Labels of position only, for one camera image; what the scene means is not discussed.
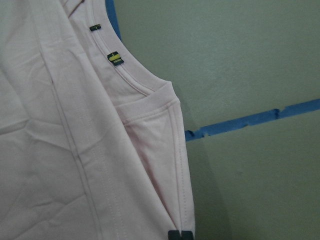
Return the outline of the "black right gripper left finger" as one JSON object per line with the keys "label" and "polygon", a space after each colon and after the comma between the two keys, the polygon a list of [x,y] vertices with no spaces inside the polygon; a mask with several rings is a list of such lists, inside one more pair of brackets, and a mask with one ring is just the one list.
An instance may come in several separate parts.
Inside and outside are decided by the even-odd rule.
{"label": "black right gripper left finger", "polygon": [[168,240],[181,240],[181,234],[179,230],[169,230],[167,233]]}

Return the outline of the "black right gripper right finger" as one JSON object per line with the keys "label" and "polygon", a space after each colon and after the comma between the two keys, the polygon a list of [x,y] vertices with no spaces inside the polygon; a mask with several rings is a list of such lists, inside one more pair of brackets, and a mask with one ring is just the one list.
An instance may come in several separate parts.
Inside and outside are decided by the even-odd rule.
{"label": "black right gripper right finger", "polygon": [[194,240],[194,234],[190,230],[182,231],[182,240]]}

